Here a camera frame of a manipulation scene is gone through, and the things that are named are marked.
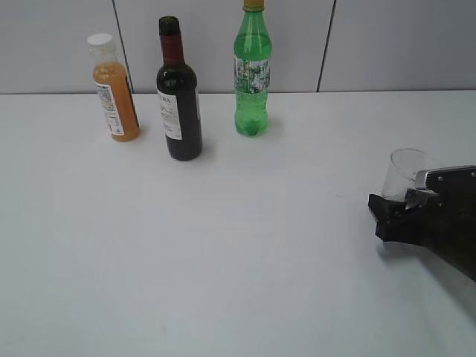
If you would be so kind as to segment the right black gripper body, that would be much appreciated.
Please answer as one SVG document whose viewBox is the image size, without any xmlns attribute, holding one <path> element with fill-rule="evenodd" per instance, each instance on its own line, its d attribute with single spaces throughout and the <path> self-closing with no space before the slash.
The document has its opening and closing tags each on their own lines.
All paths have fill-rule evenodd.
<svg viewBox="0 0 476 357">
<path fill-rule="evenodd" d="M 475 280 L 475 206 L 432 199 L 426 206 L 406 208 L 392 222 L 376 222 L 376 236 L 426 248 Z"/>
</svg>

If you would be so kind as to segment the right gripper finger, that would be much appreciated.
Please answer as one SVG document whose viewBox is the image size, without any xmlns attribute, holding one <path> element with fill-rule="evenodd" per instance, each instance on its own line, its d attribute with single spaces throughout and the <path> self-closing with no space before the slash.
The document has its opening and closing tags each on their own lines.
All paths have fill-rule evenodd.
<svg viewBox="0 0 476 357">
<path fill-rule="evenodd" d="M 370 194 L 367 204 L 377 223 L 392 222 L 406 211 L 406 203 L 385 199 L 376 194 Z"/>
</svg>

